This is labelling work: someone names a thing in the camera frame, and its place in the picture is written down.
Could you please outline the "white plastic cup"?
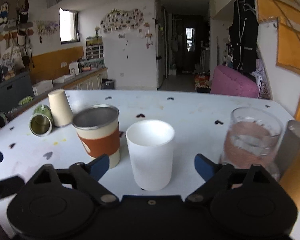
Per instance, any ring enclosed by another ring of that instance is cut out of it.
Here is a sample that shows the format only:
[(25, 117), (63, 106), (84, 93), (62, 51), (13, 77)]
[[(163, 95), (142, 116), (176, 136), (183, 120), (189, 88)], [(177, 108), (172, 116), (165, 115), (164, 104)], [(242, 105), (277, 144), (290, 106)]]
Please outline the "white plastic cup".
[(172, 176), (174, 128), (161, 120), (143, 120), (126, 130), (134, 180), (146, 191), (166, 187)]

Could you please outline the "steel cup with brown sleeve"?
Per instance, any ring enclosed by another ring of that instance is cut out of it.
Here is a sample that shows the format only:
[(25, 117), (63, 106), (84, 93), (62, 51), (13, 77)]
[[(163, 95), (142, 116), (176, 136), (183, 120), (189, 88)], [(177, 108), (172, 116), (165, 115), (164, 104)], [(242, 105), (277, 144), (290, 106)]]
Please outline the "steel cup with brown sleeve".
[(72, 119), (87, 154), (93, 158), (106, 154), (110, 168), (120, 161), (119, 113), (112, 105), (99, 104), (81, 110)]

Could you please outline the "glass cup with pink sleeve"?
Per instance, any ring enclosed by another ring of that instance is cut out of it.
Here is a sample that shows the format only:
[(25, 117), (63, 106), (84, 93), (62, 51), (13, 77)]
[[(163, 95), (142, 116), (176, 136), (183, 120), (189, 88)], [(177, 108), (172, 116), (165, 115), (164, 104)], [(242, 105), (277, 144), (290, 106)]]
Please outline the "glass cup with pink sleeve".
[(253, 107), (234, 109), (219, 163), (241, 169), (261, 165), (278, 180), (280, 174), (274, 159), (282, 131), (282, 122), (266, 111)]

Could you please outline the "beige paper cup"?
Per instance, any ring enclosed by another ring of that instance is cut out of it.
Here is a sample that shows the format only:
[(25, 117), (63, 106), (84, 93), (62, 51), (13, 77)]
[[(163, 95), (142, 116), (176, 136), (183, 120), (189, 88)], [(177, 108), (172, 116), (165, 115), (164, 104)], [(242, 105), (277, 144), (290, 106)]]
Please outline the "beige paper cup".
[(64, 89), (56, 89), (48, 94), (51, 114), (56, 127), (63, 127), (72, 122), (73, 113)]

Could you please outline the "green tin cup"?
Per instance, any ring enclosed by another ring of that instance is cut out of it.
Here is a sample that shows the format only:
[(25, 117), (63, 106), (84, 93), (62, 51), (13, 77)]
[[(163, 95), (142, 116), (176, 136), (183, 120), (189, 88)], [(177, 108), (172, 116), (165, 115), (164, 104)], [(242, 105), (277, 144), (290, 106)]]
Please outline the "green tin cup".
[(51, 133), (54, 126), (51, 109), (47, 105), (37, 106), (29, 120), (30, 131), (38, 137), (45, 137)]

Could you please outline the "grey metal cup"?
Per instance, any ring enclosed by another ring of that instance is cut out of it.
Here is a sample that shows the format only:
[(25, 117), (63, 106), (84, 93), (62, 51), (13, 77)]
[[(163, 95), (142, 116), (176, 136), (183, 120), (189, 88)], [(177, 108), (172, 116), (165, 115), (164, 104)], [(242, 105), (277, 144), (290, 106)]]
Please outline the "grey metal cup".
[(279, 170), (280, 177), (283, 176), (299, 151), (300, 122), (296, 120), (289, 120), (275, 157), (275, 164)]

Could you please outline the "wooden counter cabinet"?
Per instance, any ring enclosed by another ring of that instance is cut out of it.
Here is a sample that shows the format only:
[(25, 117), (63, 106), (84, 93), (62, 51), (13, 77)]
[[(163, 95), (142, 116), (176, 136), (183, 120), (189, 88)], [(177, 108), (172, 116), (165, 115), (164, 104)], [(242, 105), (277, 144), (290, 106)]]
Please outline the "wooden counter cabinet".
[(102, 79), (108, 77), (107, 68), (98, 68), (78, 75), (63, 75), (55, 80), (44, 80), (32, 86), (35, 96), (48, 93), (54, 89), (100, 90)]

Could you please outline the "white appliance on counter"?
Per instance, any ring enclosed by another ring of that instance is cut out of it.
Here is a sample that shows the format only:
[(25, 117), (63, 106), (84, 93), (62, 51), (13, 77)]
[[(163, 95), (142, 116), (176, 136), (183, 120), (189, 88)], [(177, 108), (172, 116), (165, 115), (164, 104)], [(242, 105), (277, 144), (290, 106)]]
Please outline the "white appliance on counter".
[(69, 64), (69, 72), (71, 75), (78, 75), (81, 72), (79, 62), (70, 63)]

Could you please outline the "small drawer organizer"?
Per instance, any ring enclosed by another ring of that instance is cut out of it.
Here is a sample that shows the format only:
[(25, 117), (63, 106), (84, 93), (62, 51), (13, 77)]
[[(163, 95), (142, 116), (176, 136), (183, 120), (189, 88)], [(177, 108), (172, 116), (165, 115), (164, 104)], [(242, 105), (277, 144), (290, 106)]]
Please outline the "small drawer organizer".
[(88, 60), (104, 58), (104, 46), (102, 36), (87, 37), (85, 51)]

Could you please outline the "black hanging coat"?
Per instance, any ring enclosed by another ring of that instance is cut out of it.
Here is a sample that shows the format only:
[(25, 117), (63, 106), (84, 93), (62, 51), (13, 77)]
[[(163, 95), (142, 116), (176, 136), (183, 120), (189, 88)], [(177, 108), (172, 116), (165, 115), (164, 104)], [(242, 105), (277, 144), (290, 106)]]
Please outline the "black hanging coat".
[(255, 0), (235, 0), (234, 18), (229, 28), (233, 68), (243, 74), (256, 70), (258, 21)]

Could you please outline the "window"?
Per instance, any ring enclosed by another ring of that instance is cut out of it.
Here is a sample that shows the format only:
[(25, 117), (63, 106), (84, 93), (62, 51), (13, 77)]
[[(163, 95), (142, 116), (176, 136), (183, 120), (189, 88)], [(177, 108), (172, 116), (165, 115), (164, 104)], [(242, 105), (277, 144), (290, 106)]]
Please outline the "window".
[(79, 41), (78, 12), (59, 9), (59, 33), (61, 44)]

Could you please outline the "photo collage on wall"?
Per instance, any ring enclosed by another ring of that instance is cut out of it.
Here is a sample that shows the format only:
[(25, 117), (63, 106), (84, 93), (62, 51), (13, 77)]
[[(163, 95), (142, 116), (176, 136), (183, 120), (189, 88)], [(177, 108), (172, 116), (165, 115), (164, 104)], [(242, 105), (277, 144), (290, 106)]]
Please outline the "photo collage on wall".
[(118, 10), (113, 9), (100, 21), (100, 29), (106, 34), (112, 31), (138, 29), (143, 23), (143, 12), (140, 9)]

